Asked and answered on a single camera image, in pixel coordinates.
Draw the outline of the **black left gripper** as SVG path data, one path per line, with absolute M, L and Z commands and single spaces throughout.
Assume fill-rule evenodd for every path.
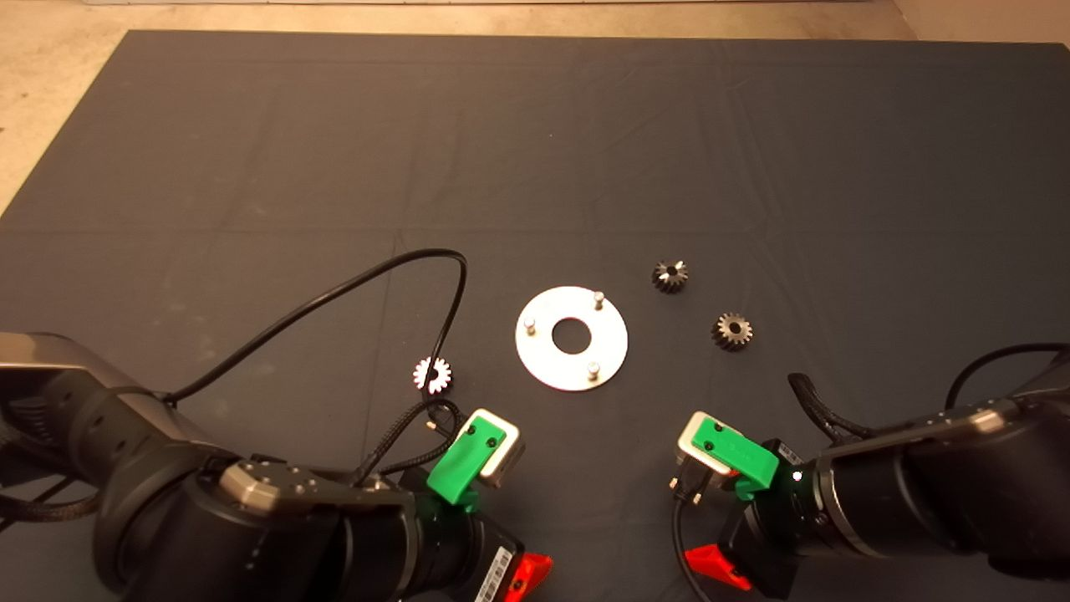
M 519 538 L 482 512 L 418 495 L 418 595 L 503 601 L 511 578 L 508 597 L 528 598 L 553 566 L 550 556 L 524 553 Z

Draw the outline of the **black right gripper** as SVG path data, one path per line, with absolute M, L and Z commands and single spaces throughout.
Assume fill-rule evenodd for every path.
M 802 458 L 780 439 L 762 442 L 778 461 L 771 485 L 750 501 L 737 500 L 727 514 L 717 544 L 686 549 L 685 565 L 696 575 L 768 599 L 788 599 L 800 553 L 817 541 L 813 526 L 813 477 Z

